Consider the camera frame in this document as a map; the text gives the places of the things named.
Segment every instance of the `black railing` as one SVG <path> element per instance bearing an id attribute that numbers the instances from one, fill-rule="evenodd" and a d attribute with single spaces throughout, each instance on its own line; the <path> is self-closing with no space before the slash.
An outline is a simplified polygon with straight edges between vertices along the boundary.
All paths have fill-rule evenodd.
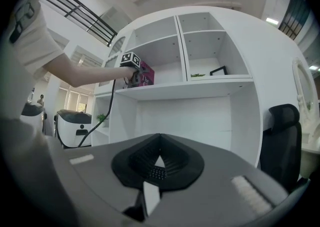
<path id="1" fill-rule="evenodd" d="M 45 0 L 52 4 L 60 14 L 96 37 L 99 41 L 110 46 L 117 35 L 105 21 L 83 5 L 79 0 Z"/>

